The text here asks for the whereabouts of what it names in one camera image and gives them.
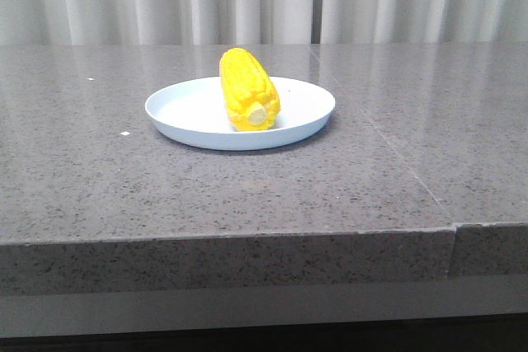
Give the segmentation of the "white curtain left panel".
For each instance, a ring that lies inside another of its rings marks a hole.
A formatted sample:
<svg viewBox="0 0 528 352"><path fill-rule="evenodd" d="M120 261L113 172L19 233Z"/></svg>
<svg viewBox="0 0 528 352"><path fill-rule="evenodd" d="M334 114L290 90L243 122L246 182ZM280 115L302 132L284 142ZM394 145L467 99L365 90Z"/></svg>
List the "white curtain left panel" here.
<svg viewBox="0 0 528 352"><path fill-rule="evenodd" d="M3 45L306 44L320 0L1 0Z"/></svg>

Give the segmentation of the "yellow plastic corn cob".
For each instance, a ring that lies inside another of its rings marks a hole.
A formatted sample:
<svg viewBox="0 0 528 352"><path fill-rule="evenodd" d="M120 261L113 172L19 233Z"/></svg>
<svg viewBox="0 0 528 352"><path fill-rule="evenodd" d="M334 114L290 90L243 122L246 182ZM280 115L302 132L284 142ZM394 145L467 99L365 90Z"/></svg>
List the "yellow plastic corn cob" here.
<svg viewBox="0 0 528 352"><path fill-rule="evenodd" d="M226 51L219 61L224 106L237 131L270 129L281 111L278 91L267 71L243 48Z"/></svg>

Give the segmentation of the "light blue round plate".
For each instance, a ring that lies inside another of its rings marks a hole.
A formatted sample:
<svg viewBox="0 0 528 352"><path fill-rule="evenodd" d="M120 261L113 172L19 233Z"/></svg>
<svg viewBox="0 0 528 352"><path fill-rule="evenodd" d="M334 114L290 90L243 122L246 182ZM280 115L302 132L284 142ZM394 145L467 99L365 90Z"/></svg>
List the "light blue round plate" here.
<svg viewBox="0 0 528 352"><path fill-rule="evenodd" d="M198 148L251 151L278 148L316 134L335 108L322 87L287 77L273 77L281 110L272 128L238 132L229 122L219 77L179 82L152 94L145 111L163 135Z"/></svg>

